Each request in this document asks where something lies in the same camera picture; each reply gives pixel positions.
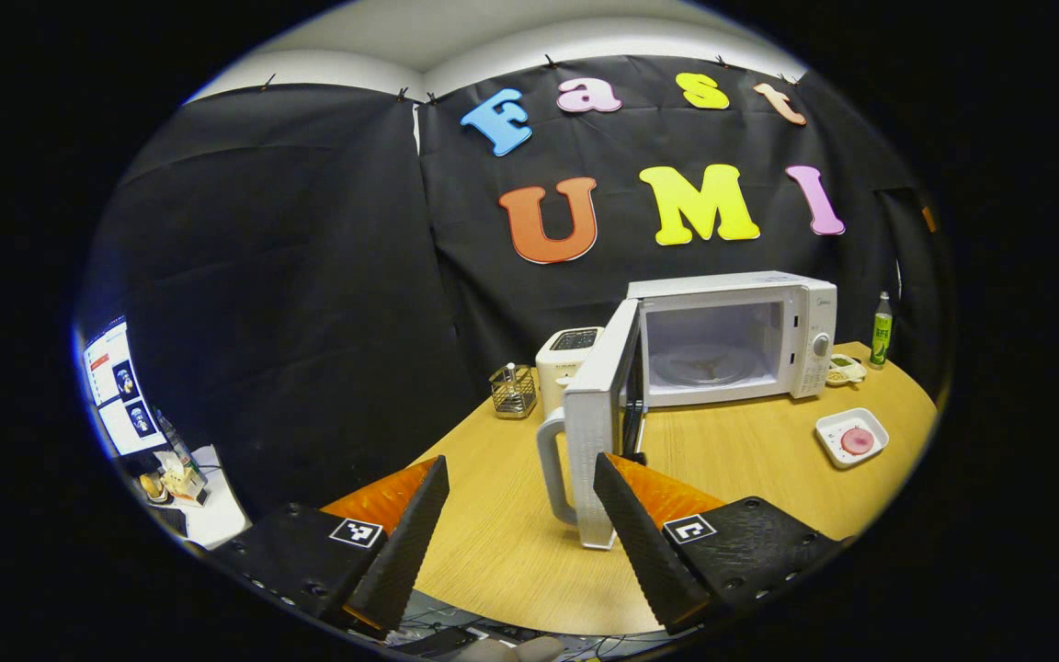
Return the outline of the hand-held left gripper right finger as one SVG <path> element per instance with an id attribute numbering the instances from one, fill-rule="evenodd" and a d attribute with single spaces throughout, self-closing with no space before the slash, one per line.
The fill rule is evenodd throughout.
<path id="1" fill-rule="evenodd" d="M 848 544 L 760 497 L 724 502 L 625 457 L 597 457 L 593 489 L 671 636 L 756 611 Z"/>

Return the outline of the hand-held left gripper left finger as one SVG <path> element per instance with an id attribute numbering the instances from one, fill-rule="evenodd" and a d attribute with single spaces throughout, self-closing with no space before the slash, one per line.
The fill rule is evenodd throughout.
<path id="1" fill-rule="evenodd" d="M 238 582 L 333 627 L 398 629 L 450 493 L 446 457 L 323 508 L 287 503 L 209 552 Z"/>

